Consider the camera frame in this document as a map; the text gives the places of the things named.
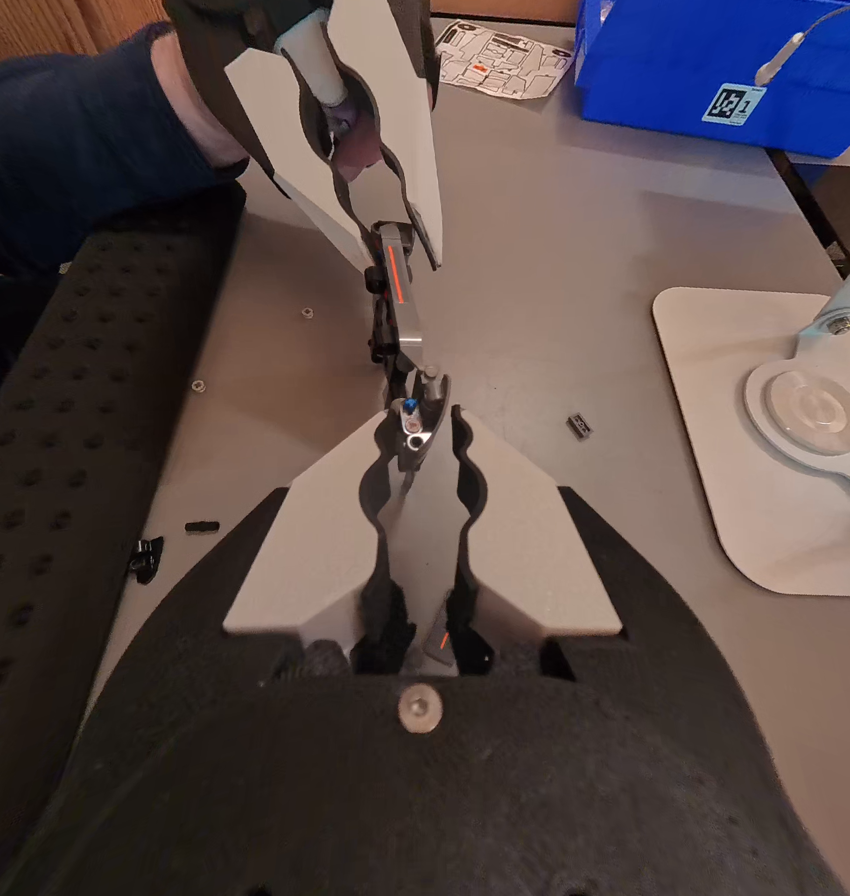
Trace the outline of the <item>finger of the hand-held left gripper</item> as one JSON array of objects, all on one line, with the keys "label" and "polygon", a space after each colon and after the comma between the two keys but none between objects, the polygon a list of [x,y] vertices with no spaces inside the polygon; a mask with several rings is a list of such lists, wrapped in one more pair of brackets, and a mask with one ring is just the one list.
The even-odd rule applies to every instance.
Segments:
[{"label": "finger of the hand-held left gripper", "polygon": [[337,59],[365,87],[382,152],[434,270],[443,263],[443,210],[429,83],[419,75],[386,1],[335,1],[327,23]]},{"label": "finger of the hand-held left gripper", "polygon": [[267,161],[261,167],[359,272],[371,265],[371,240],[352,210],[347,182],[307,138],[315,99],[290,61],[246,50],[225,69]]}]

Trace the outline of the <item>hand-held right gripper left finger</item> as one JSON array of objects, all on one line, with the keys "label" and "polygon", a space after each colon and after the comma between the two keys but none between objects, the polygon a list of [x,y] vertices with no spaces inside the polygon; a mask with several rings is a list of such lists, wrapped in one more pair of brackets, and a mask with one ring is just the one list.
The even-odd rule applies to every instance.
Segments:
[{"label": "hand-held right gripper left finger", "polygon": [[380,412],[288,487],[224,619],[234,635],[334,642],[359,673],[400,671],[415,634],[379,514],[399,416]]}]

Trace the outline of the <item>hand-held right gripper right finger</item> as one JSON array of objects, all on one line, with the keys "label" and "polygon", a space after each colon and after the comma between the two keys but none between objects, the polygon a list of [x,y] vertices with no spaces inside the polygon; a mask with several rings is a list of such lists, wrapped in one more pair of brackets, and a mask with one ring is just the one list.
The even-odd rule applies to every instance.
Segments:
[{"label": "hand-held right gripper right finger", "polygon": [[452,588],[457,668],[566,638],[605,640],[621,620],[563,492],[460,405],[452,409],[456,497],[467,513]]}]

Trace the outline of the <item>grey black lego technic model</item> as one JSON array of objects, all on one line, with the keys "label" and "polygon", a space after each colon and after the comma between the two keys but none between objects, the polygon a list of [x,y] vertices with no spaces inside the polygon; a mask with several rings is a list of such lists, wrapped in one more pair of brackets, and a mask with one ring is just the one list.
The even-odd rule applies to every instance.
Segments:
[{"label": "grey black lego technic model", "polygon": [[373,297],[370,356],[385,373],[385,408],[393,416],[395,456],[408,495],[450,407],[452,381],[427,364],[419,311],[412,293],[411,225],[377,221],[370,231],[374,263],[365,270]]}]

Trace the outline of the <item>person's left forearm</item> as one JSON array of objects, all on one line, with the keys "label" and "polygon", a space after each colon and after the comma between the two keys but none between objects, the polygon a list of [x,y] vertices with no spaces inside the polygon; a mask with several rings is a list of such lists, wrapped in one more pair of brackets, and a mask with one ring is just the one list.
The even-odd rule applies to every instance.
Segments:
[{"label": "person's left forearm", "polygon": [[98,223],[215,182],[152,65],[174,35],[0,62],[0,274],[56,271]]}]

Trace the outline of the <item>grey orange-striped lego tile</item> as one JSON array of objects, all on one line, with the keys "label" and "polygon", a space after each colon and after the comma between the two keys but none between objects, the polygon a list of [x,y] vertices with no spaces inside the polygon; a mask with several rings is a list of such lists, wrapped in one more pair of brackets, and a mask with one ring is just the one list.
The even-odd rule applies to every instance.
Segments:
[{"label": "grey orange-striped lego tile", "polygon": [[445,605],[441,605],[436,612],[423,642],[423,653],[428,659],[437,662],[441,666],[449,668],[455,665]]}]

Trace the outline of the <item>black lego connector piece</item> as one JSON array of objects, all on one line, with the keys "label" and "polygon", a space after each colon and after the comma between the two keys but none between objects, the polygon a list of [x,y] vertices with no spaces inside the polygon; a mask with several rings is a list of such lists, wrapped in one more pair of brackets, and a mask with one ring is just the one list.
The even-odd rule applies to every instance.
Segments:
[{"label": "black lego connector piece", "polygon": [[139,585],[148,585],[155,578],[160,569],[164,544],[165,539],[162,536],[139,539],[136,542],[130,554],[127,571]]}]

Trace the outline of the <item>person's left hand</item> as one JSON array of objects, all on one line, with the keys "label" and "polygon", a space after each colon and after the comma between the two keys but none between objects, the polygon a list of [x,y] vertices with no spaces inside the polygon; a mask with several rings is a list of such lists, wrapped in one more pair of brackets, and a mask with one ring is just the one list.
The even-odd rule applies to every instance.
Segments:
[{"label": "person's left hand", "polygon": [[[226,168],[249,155],[213,116],[196,90],[184,62],[178,37],[169,31],[154,39],[150,48],[153,71],[169,105],[207,162]],[[351,98],[337,106],[324,106],[331,133],[337,138],[332,160],[346,181],[383,159],[374,119],[358,109]]]}]

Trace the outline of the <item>white printed sticker sheet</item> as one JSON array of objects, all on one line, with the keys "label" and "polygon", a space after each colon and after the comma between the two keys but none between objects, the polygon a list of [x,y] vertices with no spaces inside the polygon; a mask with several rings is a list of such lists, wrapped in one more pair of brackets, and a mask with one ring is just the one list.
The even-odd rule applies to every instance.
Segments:
[{"label": "white printed sticker sheet", "polygon": [[435,48],[441,84],[515,101],[549,97],[575,61],[570,50],[463,20],[447,25]]}]

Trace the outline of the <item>wooden cabinet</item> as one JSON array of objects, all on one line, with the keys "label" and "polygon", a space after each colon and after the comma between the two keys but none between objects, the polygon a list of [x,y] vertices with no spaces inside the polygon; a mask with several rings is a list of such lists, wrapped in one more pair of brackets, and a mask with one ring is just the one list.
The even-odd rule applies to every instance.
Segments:
[{"label": "wooden cabinet", "polygon": [[96,55],[167,20],[161,1],[0,1],[0,60]]}]

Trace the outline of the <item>white base book stand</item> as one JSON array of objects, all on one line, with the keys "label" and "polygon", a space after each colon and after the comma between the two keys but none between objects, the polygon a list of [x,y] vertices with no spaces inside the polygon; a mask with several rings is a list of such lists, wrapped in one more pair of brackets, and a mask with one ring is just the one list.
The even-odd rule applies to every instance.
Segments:
[{"label": "white base book stand", "polygon": [[[850,146],[850,2],[699,2],[653,49],[658,130]],[[850,273],[831,297],[672,287],[653,315],[725,554],[770,591],[850,598]]]}]

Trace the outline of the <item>blue storage bin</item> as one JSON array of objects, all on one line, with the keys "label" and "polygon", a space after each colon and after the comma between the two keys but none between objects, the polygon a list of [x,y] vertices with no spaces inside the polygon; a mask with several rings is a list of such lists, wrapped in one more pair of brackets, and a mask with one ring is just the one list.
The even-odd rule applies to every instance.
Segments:
[{"label": "blue storage bin", "polygon": [[850,2],[581,2],[583,118],[831,160],[850,147]]}]

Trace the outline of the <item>black perforated foam mat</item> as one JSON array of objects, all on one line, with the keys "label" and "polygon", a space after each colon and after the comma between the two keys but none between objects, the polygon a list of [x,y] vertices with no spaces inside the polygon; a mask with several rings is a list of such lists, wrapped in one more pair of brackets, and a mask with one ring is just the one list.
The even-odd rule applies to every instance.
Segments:
[{"label": "black perforated foam mat", "polygon": [[102,225],[0,391],[0,790],[68,752],[245,205],[231,182]]}]

